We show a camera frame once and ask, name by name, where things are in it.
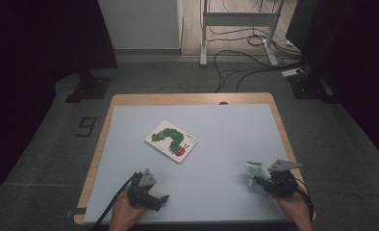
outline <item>red caterpillar head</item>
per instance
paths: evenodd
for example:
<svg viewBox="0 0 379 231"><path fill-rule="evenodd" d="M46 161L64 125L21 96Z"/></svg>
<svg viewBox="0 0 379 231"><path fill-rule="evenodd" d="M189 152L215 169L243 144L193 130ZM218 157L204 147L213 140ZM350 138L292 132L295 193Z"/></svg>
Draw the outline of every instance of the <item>red caterpillar head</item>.
<svg viewBox="0 0 379 231"><path fill-rule="evenodd" d="M177 152L175 152L175 155L177 156L177 157L179 157L179 156L182 156L182 155L184 155L185 153L186 153L186 148L188 148L189 147L189 145L184 145L184 147L181 147L180 149L178 149L178 151Z"/></svg>

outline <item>white tabletop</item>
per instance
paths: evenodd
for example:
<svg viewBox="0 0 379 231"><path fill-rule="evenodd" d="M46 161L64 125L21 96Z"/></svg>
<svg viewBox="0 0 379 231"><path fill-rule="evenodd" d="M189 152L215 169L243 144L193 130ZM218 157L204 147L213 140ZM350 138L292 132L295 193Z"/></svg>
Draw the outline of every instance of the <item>white tabletop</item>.
<svg viewBox="0 0 379 231"><path fill-rule="evenodd" d="M199 140L182 164L144 141L164 119ZM85 222L97 221L121 185L146 168L158 181L150 194L170 198L141 223L288 220L269 194L249 188L244 171L247 161L277 159L288 158L267 104L114 107Z"/></svg>

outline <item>cable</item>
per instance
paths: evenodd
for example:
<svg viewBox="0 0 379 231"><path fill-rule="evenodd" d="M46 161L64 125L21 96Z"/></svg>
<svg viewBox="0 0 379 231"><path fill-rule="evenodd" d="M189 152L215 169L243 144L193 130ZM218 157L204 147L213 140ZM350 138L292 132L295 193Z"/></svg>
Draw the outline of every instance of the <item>cable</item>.
<svg viewBox="0 0 379 231"><path fill-rule="evenodd" d="M204 29L202 28L201 14L202 14L202 2L201 2L201 0L199 0L199 25L201 26L201 31L203 31Z"/></svg>
<svg viewBox="0 0 379 231"><path fill-rule="evenodd" d="M226 35L226 34L231 34L231 33L235 33L235 32L242 32L242 31L250 31L250 30L253 30L253 28L245 28L245 29L239 29L239 30L236 30L236 31L229 31L229 32L214 32L211 27L209 26L210 28L210 31L211 33L215 34L215 35Z"/></svg>
<svg viewBox="0 0 379 231"><path fill-rule="evenodd" d="M303 184L304 188L306 188L307 195L308 195L309 197L312 197L312 196L310 195L309 188L307 188L307 185L304 184L304 182L303 182L302 180L297 179L297 178L295 178L295 179L296 179L297 181L299 181L301 184Z"/></svg>
<svg viewBox="0 0 379 231"><path fill-rule="evenodd" d="M214 38L214 39L206 39L206 41L216 41L216 40L242 40L242 39L248 39L248 37L243 37L243 38Z"/></svg>
<svg viewBox="0 0 379 231"><path fill-rule="evenodd" d="M252 43L252 42L250 41L251 39L259 39L261 42L258 43L258 44L254 44L254 43ZM249 38L247 38L247 43L249 43L249 45L251 45L251 46L261 46L261 45L264 45L264 44L265 44L265 43L264 43L264 40L262 39L262 37L257 36L257 35L249 36Z"/></svg>
<svg viewBox="0 0 379 231"><path fill-rule="evenodd" d="M259 12L262 11L262 4L264 3L264 0L261 0L261 7L259 8Z"/></svg>
<svg viewBox="0 0 379 231"><path fill-rule="evenodd" d="M227 12L229 12L228 8L225 6L225 0L222 0L223 7L226 9Z"/></svg>
<svg viewBox="0 0 379 231"><path fill-rule="evenodd" d="M256 6L258 6L258 4L259 4L259 0L256 0L256 4L253 5L253 7L252 7L252 9L250 9L250 11L252 12L252 10L253 10Z"/></svg>
<svg viewBox="0 0 379 231"><path fill-rule="evenodd" d="M136 174L134 174L132 177L130 177L130 179L126 183L124 183L124 185L120 188L120 190L117 191L117 193L114 195L113 199L109 203L108 207L103 212L102 216L100 216L100 218L93 224L93 226L91 226L90 231L93 231L94 229L96 229L97 226L100 224L100 222L102 222L103 218L112 209L112 207L113 207L114 203L116 202L116 200L118 199L118 197L121 195L121 193L123 193L124 190L126 190L127 186L133 180L133 177L135 175Z"/></svg>
<svg viewBox="0 0 379 231"><path fill-rule="evenodd" d="M274 7L276 6L276 1L277 0L274 0L273 9L271 10L272 13L274 13Z"/></svg>
<svg viewBox="0 0 379 231"><path fill-rule="evenodd" d="M226 70L220 71L219 68L218 68L218 66L217 66L216 59L217 59L217 57L219 55L222 55L224 53L235 53L237 55L243 55L243 56L245 56L247 58L252 59L254 62L258 63L259 65L262 65L263 67L250 68L250 69L245 69L245 70L226 69ZM282 60L283 66L271 66L271 65L268 65L268 64L264 64L264 63L258 61L257 59L255 59L254 57L252 57L250 55L247 55L247 54L245 54L243 52L240 52L240 51L233 51L233 50L222 50L222 51L219 51L214 56L214 65L215 65L215 69L216 69L216 72L217 72L217 75L218 75L218 86L216 87L215 92L219 92L220 90L222 90L224 88L224 86L225 86L225 83L226 83L227 79L229 77L233 76L234 74L237 74L237 73L240 73L240 72L244 72L244 74L238 80L236 88L235 88L235 92L238 92L239 87L240 87L240 83L246 77L248 77L248 76L251 76L251 75L259 73L259 72L264 72L264 71L270 71L270 70L276 70L276 69L284 69L284 68L301 66L306 61L305 57L301 56L301 55L300 56L294 55L293 57L286 57L284 59L296 59L296 60L298 60L298 62L297 63L293 63L293 64L283 64L283 60ZM228 74L226 77L223 76L223 73L229 72L229 71L231 72L230 74Z"/></svg>
<svg viewBox="0 0 379 231"><path fill-rule="evenodd" d="M300 55L301 54L300 51L290 50L288 48L280 46L276 41L273 42L273 46L276 48L276 50L280 51L281 53L290 54L290 55L296 55L296 54Z"/></svg>
<svg viewBox="0 0 379 231"><path fill-rule="evenodd" d="M266 8L266 11L268 12L268 8L267 8L267 0L265 0L265 8Z"/></svg>

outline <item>power strip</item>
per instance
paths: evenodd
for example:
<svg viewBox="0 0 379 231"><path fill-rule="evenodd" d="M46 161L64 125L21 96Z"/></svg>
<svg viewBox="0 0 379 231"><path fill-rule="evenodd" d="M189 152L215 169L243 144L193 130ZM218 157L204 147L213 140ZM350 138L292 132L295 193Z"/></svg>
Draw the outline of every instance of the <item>power strip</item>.
<svg viewBox="0 0 379 231"><path fill-rule="evenodd" d="M288 78L288 77L291 77L293 75L299 75L299 74L302 74L302 73L304 73L304 70L302 70L300 68L296 68L296 69L282 71L282 77L283 78Z"/></svg>

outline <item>picture card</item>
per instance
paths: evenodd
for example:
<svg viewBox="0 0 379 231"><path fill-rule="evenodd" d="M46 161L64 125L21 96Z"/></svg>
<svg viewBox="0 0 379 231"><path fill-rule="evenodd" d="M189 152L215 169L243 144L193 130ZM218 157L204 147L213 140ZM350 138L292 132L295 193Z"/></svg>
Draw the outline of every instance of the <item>picture card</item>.
<svg viewBox="0 0 379 231"><path fill-rule="evenodd" d="M182 163L198 143L198 139L174 124L163 120L145 139L167 157Z"/></svg>

